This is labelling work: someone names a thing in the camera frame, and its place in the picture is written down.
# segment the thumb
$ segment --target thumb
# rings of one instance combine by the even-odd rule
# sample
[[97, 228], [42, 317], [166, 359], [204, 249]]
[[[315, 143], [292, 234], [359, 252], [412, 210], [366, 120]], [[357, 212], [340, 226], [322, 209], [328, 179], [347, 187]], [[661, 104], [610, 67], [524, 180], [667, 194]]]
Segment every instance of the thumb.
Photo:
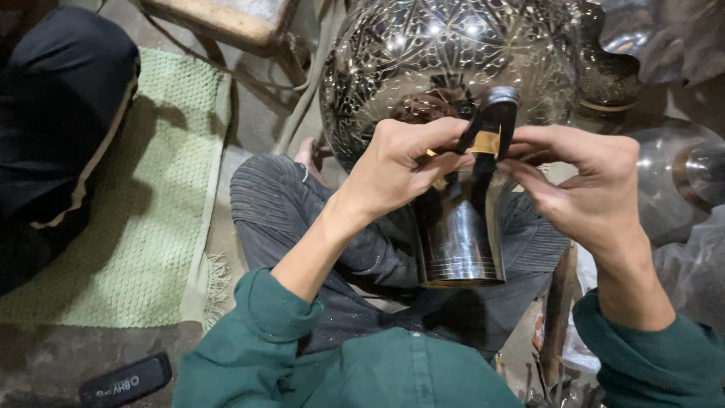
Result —
[[513, 159], [502, 160], [497, 167], [508, 172], [521, 184], [542, 215], [549, 215], [549, 209], [556, 207], [554, 201], [560, 196], [560, 189], [551, 184], [538, 168]]
[[424, 180], [428, 186], [451, 171], [456, 171], [461, 166], [473, 164], [473, 155], [466, 153], [458, 155], [454, 152], [445, 152], [442, 155], [432, 157], [425, 166], [418, 170], [417, 177]]

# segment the pierced metal pattern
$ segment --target pierced metal pattern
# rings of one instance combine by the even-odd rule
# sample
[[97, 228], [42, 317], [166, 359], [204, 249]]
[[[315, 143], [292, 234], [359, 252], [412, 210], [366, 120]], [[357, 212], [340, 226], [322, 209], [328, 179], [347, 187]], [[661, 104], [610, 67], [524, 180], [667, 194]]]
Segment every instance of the pierced metal pattern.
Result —
[[320, 85], [326, 136], [350, 171], [385, 118], [468, 118], [492, 86], [516, 87], [517, 124], [565, 122], [575, 75], [539, 0], [369, 0], [343, 24]]

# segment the green shirt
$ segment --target green shirt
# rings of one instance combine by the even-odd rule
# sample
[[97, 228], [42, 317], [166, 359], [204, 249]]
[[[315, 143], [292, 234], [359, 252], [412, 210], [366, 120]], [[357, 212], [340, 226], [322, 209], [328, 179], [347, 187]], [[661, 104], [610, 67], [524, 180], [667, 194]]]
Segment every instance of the green shirt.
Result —
[[[174, 407], [522, 406], [477, 350], [401, 328], [296, 359], [322, 305], [296, 297], [269, 269], [245, 274], [234, 294], [236, 308], [182, 358]], [[683, 317], [661, 332], [614, 325], [596, 290], [574, 312], [602, 360], [609, 408], [725, 407], [725, 350], [708, 328]]]

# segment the black pants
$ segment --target black pants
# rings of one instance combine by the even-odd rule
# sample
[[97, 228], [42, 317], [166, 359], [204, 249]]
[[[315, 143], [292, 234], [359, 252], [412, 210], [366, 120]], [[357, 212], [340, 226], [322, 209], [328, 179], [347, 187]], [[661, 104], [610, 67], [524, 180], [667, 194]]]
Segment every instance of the black pants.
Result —
[[[232, 217], [250, 269], [274, 266], [299, 241], [332, 191], [286, 156], [258, 155], [232, 177]], [[472, 290], [418, 287], [413, 215], [408, 207], [357, 234], [325, 280], [317, 299], [322, 319], [300, 340], [299, 353], [390, 327], [423, 332], [477, 348], [490, 361], [534, 297], [550, 281], [568, 240], [541, 217], [528, 195], [513, 193], [503, 226], [507, 282]], [[377, 309], [348, 284], [403, 299], [408, 309]]]
[[74, 7], [50, 12], [10, 54], [0, 71], [0, 295], [85, 227], [87, 203], [38, 225], [71, 207], [137, 75], [138, 50], [123, 29]]

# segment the textured rug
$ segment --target textured rug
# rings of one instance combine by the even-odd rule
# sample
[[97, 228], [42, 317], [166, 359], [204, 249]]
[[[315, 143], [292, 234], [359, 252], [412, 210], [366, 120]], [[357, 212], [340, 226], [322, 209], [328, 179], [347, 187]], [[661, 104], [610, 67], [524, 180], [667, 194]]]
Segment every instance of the textured rug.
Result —
[[203, 62], [141, 50], [125, 126], [91, 177], [91, 222], [55, 262], [0, 298], [0, 322], [213, 323], [225, 268], [204, 247], [230, 88]]

